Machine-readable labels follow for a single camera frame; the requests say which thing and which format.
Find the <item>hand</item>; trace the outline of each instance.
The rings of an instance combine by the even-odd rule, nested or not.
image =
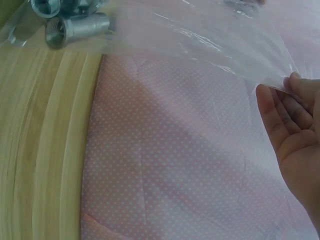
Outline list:
[[[295,96],[259,85],[259,111],[282,177],[320,235],[320,80],[284,80]]]

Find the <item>wooden table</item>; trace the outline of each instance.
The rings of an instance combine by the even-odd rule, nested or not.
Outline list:
[[[100,54],[0,47],[0,240],[79,240]]]

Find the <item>metal fitting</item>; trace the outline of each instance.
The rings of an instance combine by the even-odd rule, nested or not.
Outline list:
[[[45,41],[51,49],[61,49],[69,43],[108,33],[110,20],[104,13],[89,16],[61,16],[50,19],[45,27]]]
[[[95,13],[98,9],[105,6],[108,2],[109,0],[92,0],[87,10],[88,14]]]
[[[30,0],[30,4],[39,17],[50,19],[59,13],[61,0]]]

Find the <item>plastic wrap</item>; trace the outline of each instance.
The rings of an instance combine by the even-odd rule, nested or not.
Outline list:
[[[254,0],[110,0],[94,11],[43,18],[25,2],[3,28],[0,39],[19,46],[66,48],[104,54],[150,54],[205,61],[224,71],[281,88],[297,70],[263,7]],[[65,19],[64,23],[57,18]],[[48,36],[56,27],[54,37]],[[97,28],[96,33],[88,33]],[[58,47],[50,40],[66,41]]]

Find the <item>pink cloth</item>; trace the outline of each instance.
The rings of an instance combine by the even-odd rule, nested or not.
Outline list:
[[[311,7],[292,6],[298,25],[289,10],[267,7],[301,73],[320,77],[318,28],[301,21]],[[319,19],[315,9],[307,17]],[[83,240],[318,239],[281,177],[255,84],[210,64],[155,57],[102,62],[81,224]]]

